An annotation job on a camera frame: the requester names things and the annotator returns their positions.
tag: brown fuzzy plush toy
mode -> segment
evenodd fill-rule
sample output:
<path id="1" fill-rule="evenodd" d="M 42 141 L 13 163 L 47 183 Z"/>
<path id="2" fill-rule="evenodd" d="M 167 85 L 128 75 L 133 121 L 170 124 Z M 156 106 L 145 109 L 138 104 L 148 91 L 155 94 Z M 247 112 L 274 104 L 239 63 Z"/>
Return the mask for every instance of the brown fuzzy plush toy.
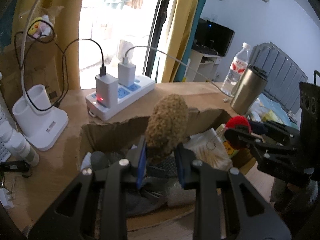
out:
<path id="1" fill-rule="evenodd" d="M 183 142 L 188 113 L 188 106 L 179 95 L 168 95 L 156 104 L 145 133 L 146 154 L 151 164 L 163 161 L 180 142 Z"/>

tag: white bottle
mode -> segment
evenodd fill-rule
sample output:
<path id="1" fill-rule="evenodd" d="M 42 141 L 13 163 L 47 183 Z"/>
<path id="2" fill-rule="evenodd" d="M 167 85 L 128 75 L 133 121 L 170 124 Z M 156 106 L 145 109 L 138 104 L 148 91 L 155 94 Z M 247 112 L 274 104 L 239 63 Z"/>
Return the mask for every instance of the white bottle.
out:
<path id="1" fill-rule="evenodd" d="M 21 160 L 21 157 L 12 147 L 12 136 L 16 134 L 17 131 L 11 127 L 8 121 L 4 121 L 0 124 L 0 140 L 3 142 L 7 150 L 16 157 L 17 160 Z"/>
<path id="2" fill-rule="evenodd" d="M 38 165 L 39 155 L 21 133 L 17 132 L 12 135 L 12 147 L 31 167 Z"/>
<path id="3" fill-rule="evenodd" d="M 228 75 L 221 87 L 221 90 L 229 96 L 231 96 L 233 87 L 239 81 L 241 74 L 248 66 L 250 48 L 251 46 L 244 42 L 241 51 L 233 58 Z"/>

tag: wooden desk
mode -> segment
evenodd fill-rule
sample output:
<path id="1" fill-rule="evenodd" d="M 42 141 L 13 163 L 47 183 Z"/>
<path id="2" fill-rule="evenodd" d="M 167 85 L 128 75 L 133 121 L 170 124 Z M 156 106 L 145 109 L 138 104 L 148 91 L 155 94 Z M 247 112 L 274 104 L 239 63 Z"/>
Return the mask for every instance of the wooden desk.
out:
<path id="1" fill-rule="evenodd" d="M 77 175 L 76 156 L 80 146 L 81 126 L 89 122 L 102 122 L 90 117 L 87 113 L 85 96 L 92 91 L 69 91 L 60 105 L 60 108 L 65 110 L 69 117 L 67 127 L 50 150 L 38 152 L 40 162 L 33 169 L 32 176 L 28 179 L 17 178 L 15 183 L 16 199 L 13 201 L 14 208 L 8 210 L 8 213 L 20 230 L 35 223 Z M 154 104 L 163 96 L 171 93 L 183 95 L 189 107 L 196 107 L 199 110 L 223 108 L 231 116 L 236 115 L 230 104 L 223 102 L 225 96 L 211 83 L 162 83 L 157 84 L 152 92 L 115 115 L 108 122 L 119 122 L 134 116 L 150 115 Z M 7 187 L 10 187 L 15 174 L 7 173 L 5 176 Z M 264 189 L 267 188 L 266 191 L 270 193 L 270 184 L 266 182 L 270 179 L 266 180 L 266 177 L 265 174 L 257 176 L 257 173 L 253 176 L 255 180 L 258 180 L 255 184 L 259 186 L 261 182 L 264 182 Z M 132 237 L 132 239 L 140 239 L 141 236 L 135 238 L 132 235 Z"/>

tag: charging cable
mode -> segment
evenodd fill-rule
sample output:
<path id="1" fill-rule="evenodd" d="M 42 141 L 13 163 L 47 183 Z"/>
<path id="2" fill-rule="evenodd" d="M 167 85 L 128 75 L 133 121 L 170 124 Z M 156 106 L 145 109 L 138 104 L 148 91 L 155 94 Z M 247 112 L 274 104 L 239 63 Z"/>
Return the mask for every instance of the charging cable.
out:
<path id="1" fill-rule="evenodd" d="M 150 46 L 134 46 L 134 47 L 131 47 L 130 49 L 127 50 L 127 52 L 124 54 L 124 58 L 122 60 L 122 63 L 123 64 L 127 64 L 128 63 L 128 52 L 132 49 L 135 49 L 135 48 L 147 48 L 147 49 L 151 49 L 151 50 L 154 50 L 154 51 L 159 51 L 160 53 L 162 54 L 165 54 L 167 57 L 169 58 L 172 58 L 173 60 L 175 60 L 176 62 L 180 63 L 181 65 L 185 66 L 186 68 L 188 69 L 191 69 L 193 72 L 197 73 L 198 75 L 204 77 L 207 81 L 209 81 L 211 84 L 213 84 L 217 89 L 219 89 L 223 94 L 225 94 L 226 96 L 232 98 L 231 96 L 227 95 L 226 93 L 224 93 L 220 87 L 217 86 L 217 84 L 215 84 L 212 80 L 210 80 L 209 78 L 207 78 L 205 75 L 202 75 L 201 73 L 199 73 L 198 71 L 194 70 L 193 68 L 189 67 L 187 64 L 183 63 L 181 60 L 178 60 L 177 58 L 175 57 L 172 57 L 170 55 L 168 55 L 167 53 L 159 50 L 159 49 L 156 49 L 154 47 L 150 47 Z"/>
<path id="2" fill-rule="evenodd" d="M 35 22 L 43 22 L 45 23 L 52 31 L 52 38 L 48 41 L 42 41 L 41 39 L 43 37 L 46 37 L 46 35 L 41 35 L 40 37 L 38 37 L 37 39 L 34 38 L 33 36 L 27 34 L 28 37 L 32 38 L 34 41 L 31 43 L 31 45 L 29 46 L 29 48 L 27 49 L 27 52 L 25 53 L 24 57 L 23 57 L 23 62 L 22 62 L 22 65 L 20 65 L 20 61 L 19 61 L 19 57 L 18 57 L 18 50 L 17 50 L 17 35 L 18 34 L 23 34 L 23 32 L 17 32 L 14 36 L 14 49 L 15 49 L 15 54 L 16 54 L 16 59 L 17 59 L 17 62 L 19 64 L 19 68 L 20 70 L 23 70 L 23 73 L 22 73 L 22 78 L 24 80 L 24 75 L 25 75 L 25 67 L 26 67 L 26 59 L 27 59 L 27 56 L 28 56 L 28 53 L 30 52 L 31 48 L 33 47 L 33 45 L 36 43 L 36 42 L 39 42 L 39 43 L 43 43 L 43 44 L 47 44 L 47 43 L 50 43 L 54 40 L 54 37 L 55 37 L 55 31 L 54 31 L 54 28 L 49 24 L 47 23 L 46 21 L 44 20 L 37 20 Z M 27 88 L 26 88 L 26 84 L 23 82 L 22 83 L 22 88 L 24 89 L 25 91 L 25 96 L 28 98 L 28 102 L 31 103 L 31 105 L 38 111 L 41 111 L 41 112 L 44 112 L 44 111 L 47 111 L 49 109 L 51 109 L 52 107 L 59 107 L 61 101 L 65 98 L 66 94 L 68 93 L 69 91 L 69 77 L 68 77 L 68 67 L 67 67 L 67 57 L 66 57 L 66 51 L 67 49 L 71 46 L 71 44 L 73 44 L 74 42 L 76 41 L 80 41 L 80 40 L 87 40 L 87 41 L 92 41 L 94 42 L 95 44 L 98 45 L 100 51 L 101 51 L 101 57 L 102 57 L 102 66 L 100 67 L 100 76 L 104 76 L 106 74 L 106 67 L 104 65 L 104 57 L 103 57 L 103 51 L 102 51 L 102 47 L 100 46 L 100 44 L 98 44 L 96 41 L 92 40 L 92 39 L 75 39 L 73 41 L 71 41 L 67 47 L 62 50 L 61 47 L 55 42 L 56 46 L 58 47 L 58 49 L 60 50 L 60 52 L 62 53 L 62 93 L 61 95 L 59 96 L 59 98 L 51 105 L 49 106 L 48 108 L 45 108 L 45 109 L 40 109 L 38 108 L 35 103 L 31 100 L 29 94 L 28 94 L 28 91 L 27 91 Z M 65 88 L 65 73 L 66 73 L 66 78 L 67 78 L 67 89 L 66 89 L 66 92 L 64 92 L 64 88 Z"/>
<path id="3" fill-rule="evenodd" d="M 31 18 L 34 14 L 34 12 L 36 11 L 36 8 L 39 4 L 41 0 L 36 0 L 29 12 L 29 15 L 27 17 L 26 20 L 26 25 L 23 31 L 23 35 L 22 35 L 22 43 L 21 43 L 21 53 L 20 53 L 20 66 L 22 66 L 21 69 L 21 86 L 22 86 L 22 92 L 24 97 L 26 98 L 26 101 L 30 104 L 30 101 L 28 100 L 28 97 L 26 95 L 26 90 L 25 90 L 25 86 L 24 86 L 24 53 L 25 53 L 25 49 L 26 49 L 26 41 L 27 41 L 27 36 L 28 36 L 28 30 L 30 27 L 30 23 L 31 23 Z"/>

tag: white cabinet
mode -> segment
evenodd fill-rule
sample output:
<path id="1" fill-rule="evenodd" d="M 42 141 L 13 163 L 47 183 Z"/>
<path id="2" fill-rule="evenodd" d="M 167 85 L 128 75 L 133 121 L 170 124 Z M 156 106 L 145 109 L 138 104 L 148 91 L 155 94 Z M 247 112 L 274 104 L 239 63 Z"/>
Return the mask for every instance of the white cabinet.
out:
<path id="1" fill-rule="evenodd" d="M 208 58 L 205 62 L 201 62 L 202 58 Z M 186 82 L 206 82 L 206 78 L 197 74 L 195 71 L 201 73 L 209 80 L 215 78 L 215 74 L 221 57 L 218 55 L 203 54 L 195 50 L 191 50 L 190 63 L 186 73 Z"/>

